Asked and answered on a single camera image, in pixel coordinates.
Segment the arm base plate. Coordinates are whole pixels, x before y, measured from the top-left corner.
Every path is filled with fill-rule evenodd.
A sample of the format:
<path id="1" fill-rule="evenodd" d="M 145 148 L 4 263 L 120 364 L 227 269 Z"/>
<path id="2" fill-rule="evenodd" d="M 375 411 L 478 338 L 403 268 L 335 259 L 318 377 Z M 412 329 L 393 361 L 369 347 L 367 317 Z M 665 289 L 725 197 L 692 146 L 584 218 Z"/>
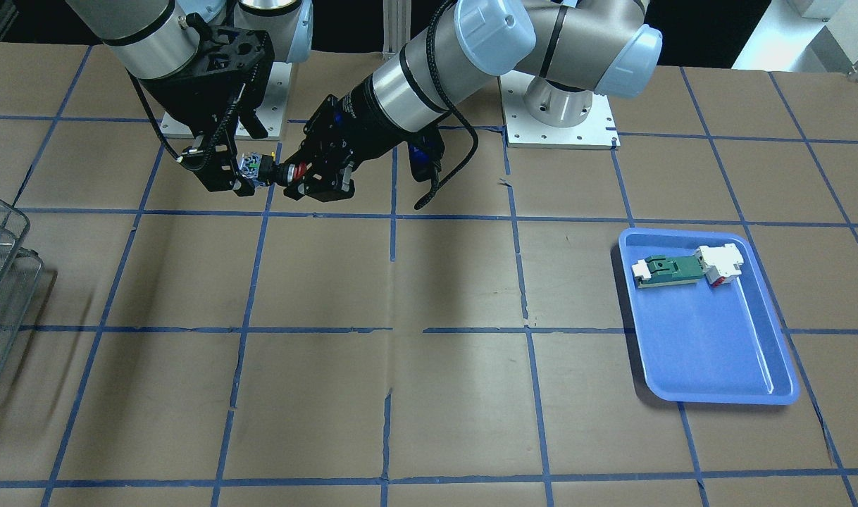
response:
<path id="1" fill-rule="evenodd" d="M 296 64 L 290 62 L 274 62 L 269 75 L 269 83 L 261 105 L 257 108 L 257 118 L 267 129 L 267 136 L 262 140 L 278 141 L 285 126 L 287 102 L 290 97 L 290 85 Z M 190 129 L 169 113 L 164 113 L 161 120 L 161 131 L 170 140 L 191 140 L 194 135 Z"/>
<path id="2" fill-rule="evenodd" d="M 517 148 L 609 150 L 620 145 L 606 96 L 510 71 L 499 78 L 507 141 Z"/>

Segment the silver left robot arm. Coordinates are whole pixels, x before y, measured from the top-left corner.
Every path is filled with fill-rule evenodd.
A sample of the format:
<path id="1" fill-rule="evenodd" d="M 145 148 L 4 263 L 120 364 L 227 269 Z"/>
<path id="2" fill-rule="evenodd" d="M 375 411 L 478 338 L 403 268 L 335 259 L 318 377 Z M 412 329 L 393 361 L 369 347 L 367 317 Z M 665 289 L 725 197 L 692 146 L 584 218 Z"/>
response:
<path id="1" fill-rule="evenodd" d="M 645 22 L 646 1 L 445 1 L 422 32 L 342 97 L 326 96 L 304 125 L 304 140 L 271 168 L 294 200 L 349 199 L 364 161 L 409 145 L 411 174 L 429 182 L 428 204 L 462 169 L 442 175 L 438 125 L 494 78 L 516 70 L 551 89 L 638 96 L 651 80 L 664 36 Z"/>

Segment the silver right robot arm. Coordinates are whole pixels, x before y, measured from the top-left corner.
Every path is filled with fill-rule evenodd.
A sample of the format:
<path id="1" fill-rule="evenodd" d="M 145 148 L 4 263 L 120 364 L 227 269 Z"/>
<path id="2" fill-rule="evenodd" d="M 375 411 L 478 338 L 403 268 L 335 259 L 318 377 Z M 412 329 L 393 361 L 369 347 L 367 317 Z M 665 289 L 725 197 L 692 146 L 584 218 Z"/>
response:
<path id="1" fill-rule="evenodd" d="M 122 62 L 156 137 L 208 192 L 251 196 L 257 187 L 302 180 L 302 163 L 239 155 L 238 126 L 255 140 L 275 62 L 306 60 L 310 1 L 225 2 L 207 20 L 178 1 L 71 1 L 84 24 Z"/>

